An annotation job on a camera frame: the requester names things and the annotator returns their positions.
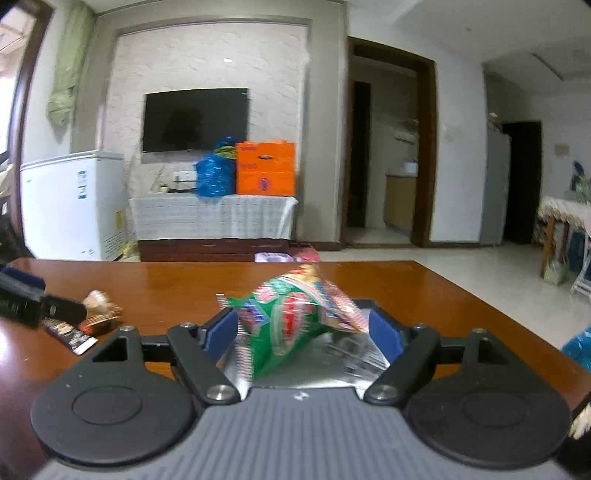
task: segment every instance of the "gray refrigerator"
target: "gray refrigerator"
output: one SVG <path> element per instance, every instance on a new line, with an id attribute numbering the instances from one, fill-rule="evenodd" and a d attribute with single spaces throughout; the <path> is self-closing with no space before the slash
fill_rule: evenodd
<path id="1" fill-rule="evenodd" d="M 499 245 L 503 240 L 510 171 L 511 138 L 509 135 L 488 130 L 481 244 Z"/>

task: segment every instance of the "refrigerator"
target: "refrigerator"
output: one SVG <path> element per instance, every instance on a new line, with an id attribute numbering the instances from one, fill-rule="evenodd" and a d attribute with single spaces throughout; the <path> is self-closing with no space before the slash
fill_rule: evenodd
<path id="1" fill-rule="evenodd" d="M 37 258 L 110 261 L 123 252 L 122 155 L 93 150 L 24 164 L 21 203 Z"/>
<path id="2" fill-rule="evenodd" d="M 509 173 L 511 171 L 511 138 L 488 130 L 486 179 L 482 205 L 480 243 L 499 245 L 505 231 Z"/>

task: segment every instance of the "black circular disc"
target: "black circular disc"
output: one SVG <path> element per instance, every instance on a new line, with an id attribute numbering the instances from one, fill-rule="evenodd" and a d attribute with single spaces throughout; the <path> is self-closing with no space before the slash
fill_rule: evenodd
<path id="1" fill-rule="evenodd" d="M 125 465 L 164 452 L 193 424 L 191 396 L 173 380 L 116 365 L 108 370 L 55 382 L 35 400 L 31 424 L 53 455 Z"/>
<path id="2" fill-rule="evenodd" d="M 414 394 L 405 415 L 439 453 L 488 469 L 544 462 L 564 442 L 570 410 L 550 388 L 510 391 L 495 381 L 441 378 Z"/>

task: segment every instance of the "green snack package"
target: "green snack package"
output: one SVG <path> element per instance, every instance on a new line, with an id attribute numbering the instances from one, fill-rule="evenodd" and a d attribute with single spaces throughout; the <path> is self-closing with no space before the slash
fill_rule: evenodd
<path id="1" fill-rule="evenodd" d="M 367 332 L 351 299 L 323 281 L 313 264 L 301 265 L 260 285 L 248 298 L 218 297 L 238 311 L 238 371 L 252 381 L 328 331 Z"/>

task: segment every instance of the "dark door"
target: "dark door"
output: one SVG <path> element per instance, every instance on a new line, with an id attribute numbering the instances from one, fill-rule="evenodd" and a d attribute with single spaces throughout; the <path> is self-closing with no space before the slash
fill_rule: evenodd
<path id="1" fill-rule="evenodd" d="M 368 191 L 369 129 L 371 115 L 371 84 L 353 83 L 353 131 L 351 135 L 351 167 L 347 226 L 365 226 Z"/>
<path id="2" fill-rule="evenodd" d="M 542 178 L 542 124 L 503 124 L 511 137 L 511 174 L 504 240 L 530 244 L 540 201 Z"/>

